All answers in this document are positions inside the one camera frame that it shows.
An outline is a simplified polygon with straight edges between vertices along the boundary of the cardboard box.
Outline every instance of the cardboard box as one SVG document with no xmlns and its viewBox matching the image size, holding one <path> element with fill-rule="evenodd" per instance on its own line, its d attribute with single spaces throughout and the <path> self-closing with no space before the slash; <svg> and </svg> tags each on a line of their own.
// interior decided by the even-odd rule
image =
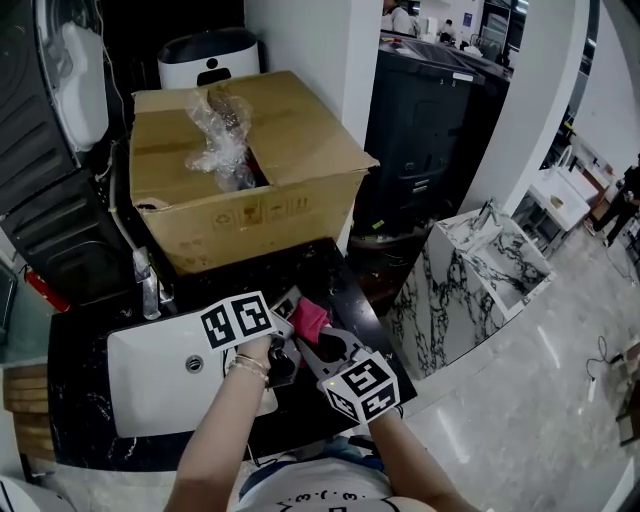
<svg viewBox="0 0 640 512">
<path fill-rule="evenodd" d="M 205 147 L 184 110 L 191 90 L 138 93 L 131 200 L 177 272 L 337 240 L 367 169 L 378 162 L 291 72 L 199 91 L 240 96 L 251 105 L 249 147 L 268 185 L 225 194 L 212 174 L 186 168 L 186 158 Z"/>
</svg>

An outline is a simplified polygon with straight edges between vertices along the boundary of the white vanity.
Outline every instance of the white vanity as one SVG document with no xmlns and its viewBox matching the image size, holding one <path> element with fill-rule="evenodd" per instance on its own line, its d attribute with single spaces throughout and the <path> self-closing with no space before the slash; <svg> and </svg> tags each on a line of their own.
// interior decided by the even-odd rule
<svg viewBox="0 0 640 512">
<path fill-rule="evenodd" d="M 495 334 L 555 277 L 511 218 L 480 213 L 435 224 L 389 312 L 420 378 Z"/>
</svg>

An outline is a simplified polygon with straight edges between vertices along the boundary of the white floor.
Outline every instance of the white floor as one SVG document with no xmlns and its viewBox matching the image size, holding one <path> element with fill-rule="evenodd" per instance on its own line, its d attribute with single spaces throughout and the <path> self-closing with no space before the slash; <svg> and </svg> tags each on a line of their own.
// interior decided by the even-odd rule
<svg viewBox="0 0 640 512">
<path fill-rule="evenodd" d="M 619 242 L 609 255 L 627 272 Z M 483 345 L 416 382 L 419 396 L 405 407 L 407 424 L 481 510 L 562 510 L 570 481 L 640 454 L 640 443 L 619 447 L 614 372 L 590 365 L 598 385 L 589 402 L 585 370 L 599 357 L 598 335 L 611 357 L 640 334 L 640 286 L 582 229 L 551 263 L 558 277 L 541 297 Z M 161 510 L 173 482 L 172 473 L 38 466 L 56 472 L 43 484 L 79 511 Z"/>
</svg>

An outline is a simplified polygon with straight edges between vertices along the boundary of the fire extinguisher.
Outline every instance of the fire extinguisher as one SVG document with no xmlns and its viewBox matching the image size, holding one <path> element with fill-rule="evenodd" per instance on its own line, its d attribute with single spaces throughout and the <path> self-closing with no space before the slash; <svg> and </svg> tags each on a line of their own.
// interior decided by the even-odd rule
<svg viewBox="0 0 640 512">
<path fill-rule="evenodd" d="M 64 313 L 71 309 L 71 305 L 54 292 L 44 280 L 36 274 L 33 270 L 27 270 L 24 275 L 24 280 L 29 283 L 33 288 L 42 295 L 47 302 L 51 304 L 57 311 Z"/>
</svg>

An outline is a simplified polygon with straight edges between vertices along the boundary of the faucet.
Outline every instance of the faucet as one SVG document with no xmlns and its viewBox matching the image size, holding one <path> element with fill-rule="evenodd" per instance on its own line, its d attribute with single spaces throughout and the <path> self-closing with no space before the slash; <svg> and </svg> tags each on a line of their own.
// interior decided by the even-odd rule
<svg viewBox="0 0 640 512">
<path fill-rule="evenodd" d="M 484 203 L 482 210 L 480 210 L 480 214 L 471 223 L 471 231 L 480 231 L 482 228 L 484 228 L 485 224 L 489 220 L 489 217 L 493 217 L 493 223 L 497 227 L 500 227 L 500 224 L 498 223 L 496 206 L 493 199 L 489 199 L 486 203 Z"/>
<path fill-rule="evenodd" d="M 160 304 L 173 311 L 173 294 L 169 293 L 149 261 L 149 251 L 140 247 L 133 251 L 133 270 L 136 283 L 142 283 L 142 315 L 147 320 L 160 317 Z"/>
</svg>

